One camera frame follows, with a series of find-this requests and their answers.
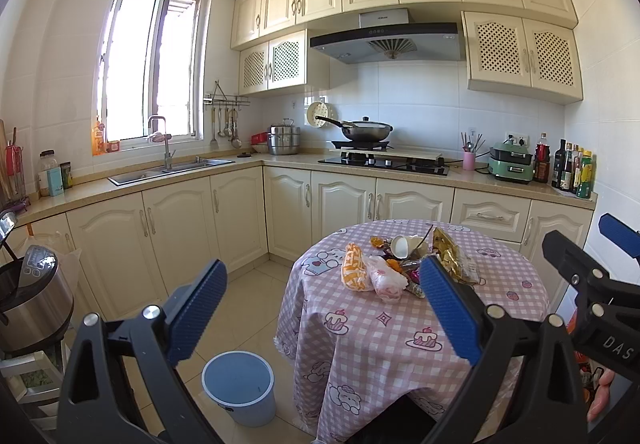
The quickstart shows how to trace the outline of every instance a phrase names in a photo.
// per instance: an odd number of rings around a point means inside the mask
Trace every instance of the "faucet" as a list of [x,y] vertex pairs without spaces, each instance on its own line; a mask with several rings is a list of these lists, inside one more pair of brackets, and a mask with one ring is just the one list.
[[162,119],[164,121],[164,134],[159,134],[159,132],[153,132],[149,134],[146,138],[148,141],[152,143],[162,143],[164,141],[164,170],[171,171],[172,159],[174,157],[174,153],[169,151],[169,139],[171,139],[171,134],[166,133],[166,117],[164,116],[149,116],[148,128],[151,129],[151,123],[154,119]]

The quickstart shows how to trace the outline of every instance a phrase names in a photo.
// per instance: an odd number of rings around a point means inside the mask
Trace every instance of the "blue trash can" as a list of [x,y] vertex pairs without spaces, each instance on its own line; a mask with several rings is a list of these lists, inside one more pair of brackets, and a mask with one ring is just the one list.
[[202,371],[204,391],[243,426],[264,426],[275,417],[273,383],[269,363],[244,350],[219,354]]

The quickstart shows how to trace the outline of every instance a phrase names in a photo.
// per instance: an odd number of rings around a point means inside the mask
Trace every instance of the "green bottle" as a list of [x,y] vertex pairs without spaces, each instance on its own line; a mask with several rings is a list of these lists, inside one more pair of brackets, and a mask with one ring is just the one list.
[[593,176],[593,164],[591,164],[591,152],[585,150],[580,161],[580,184],[575,192],[577,197],[588,199],[591,196],[591,178]]

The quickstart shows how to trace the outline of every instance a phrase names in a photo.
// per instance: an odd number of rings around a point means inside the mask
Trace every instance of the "window frame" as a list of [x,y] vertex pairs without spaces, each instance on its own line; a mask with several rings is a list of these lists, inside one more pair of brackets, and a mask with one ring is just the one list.
[[[145,60],[145,88],[143,91],[143,104],[146,109],[146,117],[150,115],[156,114],[158,109],[157,97],[158,97],[158,61],[159,61],[159,49],[161,47],[161,42],[159,41],[159,31],[161,27],[161,22],[164,18],[162,14],[162,10],[168,7],[169,0],[156,0],[156,4],[154,6],[154,14],[152,17],[152,27],[153,31],[151,34],[151,43],[148,49],[148,59]],[[94,100],[94,111],[95,114],[100,116],[100,120],[104,121],[105,118],[108,117],[107,112],[107,95],[106,95],[106,81],[107,74],[109,68],[109,57],[111,54],[111,46],[113,43],[113,31],[114,24],[116,22],[116,18],[118,12],[120,11],[120,6],[122,4],[122,0],[111,0],[111,6],[109,11],[113,9],[113,17],[110,22],[105,23],[105,30],[108,28],[108,37],[106,46],[103,47],[101,44],[100,53],[98,57],[98,73],[102,70],[102,88],[98,89],[96,87],[96,99]],[[208,18],[207,10],[207,0],[198,0],[198,9],[196,11],[196,15],[194,17],[193,23],[193,41],[192,41],[192,49],[191,49],[191,98],[190,98],[190,132],[188,134],[181,135],[173,135],[172,141],[180,142],[180,141],[194,141],[200,140],[202,138],[202,118],[201,116],[201,107],[199,106],[200,101],[202,100],[202,71],[204,70],[204,35],[206,34],[206,20]],[[104,39],[106,31],[102,34],[102,38]],[[98,94],[100,95],[100,110],[98,110]],[[128,150],[130,148],[142,148],[147,146],[152,146],[146,139],[146,135],[150,134],[150,129],[148,128],[148,123],[145,123],[143,126],[145,134],[141,137],[130,137],[129,139],[121,139],[120,140],[120,150]]]

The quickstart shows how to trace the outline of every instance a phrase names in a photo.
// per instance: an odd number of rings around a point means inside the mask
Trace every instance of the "wok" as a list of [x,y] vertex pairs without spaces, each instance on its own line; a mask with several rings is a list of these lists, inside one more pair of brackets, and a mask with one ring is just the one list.
[[324,119],[342,129],[342,134],[351,141],[367,141],[375,143],[385,139],[394,128],[386,123],[369,121],[363,117],[362,121],[336,121],[330,117],[316,116],[316,119]]

